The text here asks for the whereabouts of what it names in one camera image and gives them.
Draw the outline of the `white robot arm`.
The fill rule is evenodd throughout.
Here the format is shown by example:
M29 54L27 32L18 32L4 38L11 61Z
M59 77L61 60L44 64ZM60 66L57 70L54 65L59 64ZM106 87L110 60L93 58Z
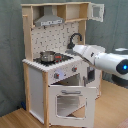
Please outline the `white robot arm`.
M96 69L111 74L115 84L128 86L128 55L106 53L96 45L75 45L73 51Z

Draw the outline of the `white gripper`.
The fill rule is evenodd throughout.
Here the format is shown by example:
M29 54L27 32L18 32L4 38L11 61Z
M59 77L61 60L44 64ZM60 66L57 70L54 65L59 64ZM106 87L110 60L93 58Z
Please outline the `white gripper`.
M91 64L95 62L95 56L104 53L105 49L97 45L75 45L73 51Z

